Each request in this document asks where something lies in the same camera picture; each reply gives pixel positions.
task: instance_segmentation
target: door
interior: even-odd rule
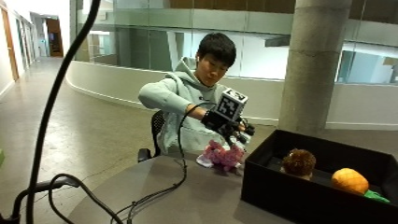
[[[62,50],[60,21],[53,19],[46,19],[46,25],[48,25],[49,56],[62,57],[64,50]]]
[[[2,15],[2,22],[4,22],[5,38],[8,41],[8,48],[9,48],[9,64],[10,64],[10,70],[12,70],[12,77],[13,77],[13,80],[16,80],[18,78],[18,74],[17,74],[12,37],[10,37],[9,14],[2,8],[1,8],[1,15]]]

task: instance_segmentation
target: black box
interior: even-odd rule
[[[315,156],[311,181],[279,172],[294,148]],[[331,187],[331,175],[354,169],[390,203]],[[386,153],[275,130],[245,161],[241,200],[297,223],[398,223],[398,164]]]

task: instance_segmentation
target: gray table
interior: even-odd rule
[[[293,223],[258,209],[239,199],[242,170],[225,173],[203,168],[195,163],[198,153],[185,155],[187,177],[182,185],[150,203],[138,207],[134,224],[157,223]],[[159,156],[141,162],[112,176],[93,193],[117,212],[142,196],[166,189],[182,178],[181,160]],[[128,210],[120,214],[126,218]],[[69,217],[74,223],[109,223],[108,213],[88,197],[73,209]]]

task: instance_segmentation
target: glass railing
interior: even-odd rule
[[[77,1],[77,27],[85,21],[86,2]],[[102,2],[77,61],[173,71],[181,57],[195,55],[201,38],[223,32],[237,46],[226,76],[285,78],[294,0]],[[398,2],[353,1],[335,82],[396,82],[396,24]]]

